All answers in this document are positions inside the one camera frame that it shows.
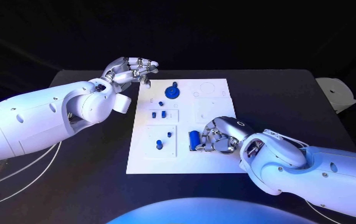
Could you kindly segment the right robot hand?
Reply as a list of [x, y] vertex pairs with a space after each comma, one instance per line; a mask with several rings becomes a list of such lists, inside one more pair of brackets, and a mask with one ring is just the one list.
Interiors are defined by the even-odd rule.
[[205, 126], [200, 135], [200, 144], [194, 151], [233, 154], [246, 139], [254, 134], [251, 126], [234, 117], [217, 117]]

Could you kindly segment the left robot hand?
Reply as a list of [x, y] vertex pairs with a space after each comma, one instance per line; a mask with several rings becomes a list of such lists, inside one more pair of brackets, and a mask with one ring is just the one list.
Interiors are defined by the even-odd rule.
[[120, 57], [107, 66], [102, 79], [115, 88], [116, 93], [122, 93], [132, 85], [141, 83], [151, 88], [149, 73], [159, 72], [159, 63], [145, 58]]

